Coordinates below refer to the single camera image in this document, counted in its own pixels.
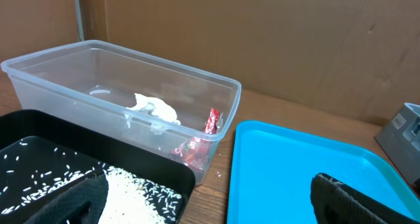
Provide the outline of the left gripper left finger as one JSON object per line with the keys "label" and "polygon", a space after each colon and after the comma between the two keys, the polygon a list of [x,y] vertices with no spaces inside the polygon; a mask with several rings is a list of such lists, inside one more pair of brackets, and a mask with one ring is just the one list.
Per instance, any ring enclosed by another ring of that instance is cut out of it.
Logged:
{"label": "left gripper left finger", "polygon": [[97,224],[105,208],[109,184],[104,174],[83,178],[33,214],[26,224]]}

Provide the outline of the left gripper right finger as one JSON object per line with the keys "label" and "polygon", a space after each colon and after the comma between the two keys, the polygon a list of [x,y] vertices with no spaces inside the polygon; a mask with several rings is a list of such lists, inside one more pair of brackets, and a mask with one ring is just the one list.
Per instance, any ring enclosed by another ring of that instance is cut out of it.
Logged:
{"label": "left gripper right finger", "polygon": [[310,201],[318,224],[419,224],[326,173],[312,178]]}

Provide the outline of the white rice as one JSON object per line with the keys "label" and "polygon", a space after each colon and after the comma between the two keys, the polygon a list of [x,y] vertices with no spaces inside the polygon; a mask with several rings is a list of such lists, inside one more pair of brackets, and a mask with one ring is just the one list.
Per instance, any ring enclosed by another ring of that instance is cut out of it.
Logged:
{"label": "white rice", "polygon": [[122,168],[34,139],[1,149],[1,221],[19,223],[30,208],[65,185],[104,172],[109,191],[100,223],[174,223],[182,195]]}

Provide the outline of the white napkin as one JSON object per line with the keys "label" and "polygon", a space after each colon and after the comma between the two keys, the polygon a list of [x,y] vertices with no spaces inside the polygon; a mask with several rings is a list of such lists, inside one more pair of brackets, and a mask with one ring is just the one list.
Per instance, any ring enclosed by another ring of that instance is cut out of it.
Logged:
{"label": "white napkin", "polygon": [[172,106],[156,97],[147,97],[140,93],[135,93],[136,104],[127,109],[137,112],[145,112],[151,116],[160,118],[169,123],[180,125],[177,113]]}

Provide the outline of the red snack wrapper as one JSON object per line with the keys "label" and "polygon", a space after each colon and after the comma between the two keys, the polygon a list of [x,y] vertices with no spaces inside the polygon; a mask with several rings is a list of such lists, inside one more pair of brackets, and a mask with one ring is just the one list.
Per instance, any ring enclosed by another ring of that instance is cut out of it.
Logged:
{"label": "red snack wrapper", "polygon": [[[203,132],[210,135],[216,134],[221,115],[221,112],[212,108]],[[193,171],[203,171],[209,159],[210,150],[211,141],[192,137],[190,140],[176,147],[170,153],[169,157],[176,162],[188,166]]]}

